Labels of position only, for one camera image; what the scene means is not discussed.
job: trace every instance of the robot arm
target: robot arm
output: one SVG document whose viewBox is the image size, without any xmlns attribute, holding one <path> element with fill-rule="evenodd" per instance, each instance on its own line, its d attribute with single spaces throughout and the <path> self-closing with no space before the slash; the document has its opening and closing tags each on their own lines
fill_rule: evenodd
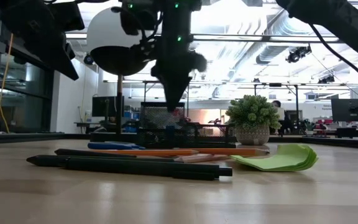
<svg viewBox="0 0 358 224">
<path fill-rule="evenodd" d="M 276 0 L 277 4 L 307 24 L 325 27 L 358 52 L 358 10 L 347 0 Z"/>
<path fill-rule="evenodd" d="M 168 110 L 173 111 L 190 82 L 189 72 L 206 69 L 205 58 L 188 49 L 193 41 L 190 34 L 191 13 L 200 10 L 201 0 L 120 1 L 122 8 L 112 11 L 121 13 L 121 25 L 127 35 L 137 35 L 138 30 L 142 30 L 143 34 L 144 30 L 154 31 L 152 36 L 144 37 L 135 45 L 134 50 L 139 56 L 136 58 L 141 58 L 139 63 L 156 60 L 151 74 L 163 84 Z M 70 62 L 73 54 L 68 53 L 71 49 L 65 43 L 64 32 L 83 29 L 76 6 L 81 2 L 45 5 L 41 0 L 0 0 L 1 20 L 11 32 L 25 40 L 29 51 L 52 68 L 77 79 L 78 75 Z M 347 0 L 277 0 L 277 3 L 291 17 L 308 24 L 322 25 L 358 52 L 358 10 Z M 162 15 L 161 19 L 157 19 L 158 12 Z M 155 31 L 161 22 L 161 36 L 156 36 Z M 52 52 L 51 49 L 56 46 L 59 52 Z"/>
</svg>

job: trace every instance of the black pen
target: black pen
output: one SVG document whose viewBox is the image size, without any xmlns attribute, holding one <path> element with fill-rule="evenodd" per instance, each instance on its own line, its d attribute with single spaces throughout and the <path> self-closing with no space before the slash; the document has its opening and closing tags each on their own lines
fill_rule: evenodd
<svg viewBox="0 0 358 224">
<path fill-rule="evenodd" d="M 36 166 L 43 167 L 61 167 L 64 166 L 68 158 L 88 158 L 88 159 L 115 159 L 115 160 L 130 160 L 130 161 L 146 161 L 146 162 L 177 162 L 169 158 L 126 158 L 126 157 L 88 157 L 88 156 L 51 156 L 51 155 L 38 155 L 26 159 L 27 162 Z"/>
<path fill-rule="evenodd" d="M 88 159 L 70 157 L 64 163 L 64 168 L 70 170 L 84 170 L 93 172 L 112 172 L 119 174 L 157 175 L 163 177 L 177 177 L 195 179 L 196 174 L 205 177 L 232 176 L 232 169 L 219 165 L 184 164 L 176 162 L 145 162 L 122 161 L 115 159 Z"/>
<path fill-rule="evenodd" d="M 74 149 L 58 149 L 55 151 L 55 154 L 58 156 L 97 156 L 97 157 L 126 157 L 126 158 L 136 158 L 133 155 L 122 155 L 114 153 L 103 153 L 103 152 L 92 152 L 84 150 L 74 150 Z"/>
</svg>

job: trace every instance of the mesh desk organizer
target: mesh desk organizer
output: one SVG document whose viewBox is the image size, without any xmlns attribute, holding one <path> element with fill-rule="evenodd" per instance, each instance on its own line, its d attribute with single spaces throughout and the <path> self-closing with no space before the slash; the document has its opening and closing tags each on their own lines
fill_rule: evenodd
<svg viewBox="0 0 358 224">
<path fill-rule="evenodd" d="M 167 111 L 163 102 L 141 103 L 138 145 L 153 149 L 236 147 L 231 126 L 187 123 L 184 120 L 184 103 L 179 103 L 173 113 Z"/>
</svg>

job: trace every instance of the desk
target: desk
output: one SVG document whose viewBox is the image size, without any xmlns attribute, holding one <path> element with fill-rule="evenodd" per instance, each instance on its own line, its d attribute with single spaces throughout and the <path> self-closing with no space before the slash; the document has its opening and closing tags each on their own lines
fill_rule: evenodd
<svg viewBox="0 0 358 224">
<path fill-rule="evenodd" d="M 78 128 L 81 128 L 81 133 L 82 133 L 82 128 L 85 128 L 85 134 L 89 134 L 92 131 L 94 131 L 95 129 L 99 128 L 91 128 L 91 125 L 98 125 L 98 126 L 104 126 L 104 123 L 99 123 L 99 122 L 74 122 Z M 108 123 L 108 127 L 106 128 L 108 131 L 110 129 L 114 129 L 115 128 L 115 123 Z"/>
<path fill-rule="evenodd" d="M 25 161 L 60 147 L 86 149 L 87 143 L 0 144 L 0 224 L 358 223 L 358 149 L 312 145 L 320 160 L 303 172 L 259 172 L 219 161 L 233 167 L 234 176 L 213 182 Z"/>
<path fill-rule="evenodd" d="M 358 128 L 337 128 L 338 138 L 349 137 L 354 138 L 358 137 Z"/>
<path fill-rule="evenodd" d="M 328 130 L 328 129 L 314 129 L 313 130 L 313 135 L 314 136 L 335 136 L 336 135 L 336 130 Z"/>
</svg>

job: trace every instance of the green sticky note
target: green sticky note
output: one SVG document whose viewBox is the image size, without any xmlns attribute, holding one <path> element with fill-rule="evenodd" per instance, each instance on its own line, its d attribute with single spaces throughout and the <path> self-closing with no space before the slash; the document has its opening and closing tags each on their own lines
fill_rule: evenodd
<svg viewBox="0 0 358 224">
<path fill-rule="evenodd" d="M 263 159 L 232 156 L 237 162 L 262 171 L 301 171 L 312 167 L 318 160 L 317 154 L 305 145 L 288 144 L 277 147 L 277 153 Z"/>
</svg>

